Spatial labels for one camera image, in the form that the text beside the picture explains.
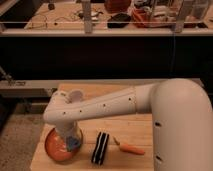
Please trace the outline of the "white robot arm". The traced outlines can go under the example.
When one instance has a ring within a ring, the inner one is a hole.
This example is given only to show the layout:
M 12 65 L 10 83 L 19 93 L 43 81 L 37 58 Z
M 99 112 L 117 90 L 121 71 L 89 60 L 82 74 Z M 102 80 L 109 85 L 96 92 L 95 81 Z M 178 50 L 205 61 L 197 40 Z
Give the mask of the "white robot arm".
M 90 100 L 57 91 L 44 120 L 67 138 L 77 121 L 135 113 L 152 114 L 154 171 L 213 171 L 213 106 L 205 90 L 188 79 L 132 86 Z

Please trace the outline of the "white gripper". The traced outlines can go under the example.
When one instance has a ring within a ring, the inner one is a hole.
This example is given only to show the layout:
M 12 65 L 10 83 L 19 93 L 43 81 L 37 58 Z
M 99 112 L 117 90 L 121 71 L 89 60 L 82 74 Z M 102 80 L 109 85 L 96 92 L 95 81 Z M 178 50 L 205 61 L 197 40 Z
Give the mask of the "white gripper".
M 81 137 L 79 136 L 79 128 L 76 122 L 58 124 L 56 132 L 62 138 L 66 138 L 66 148 L 72 151 L 81 146 Z

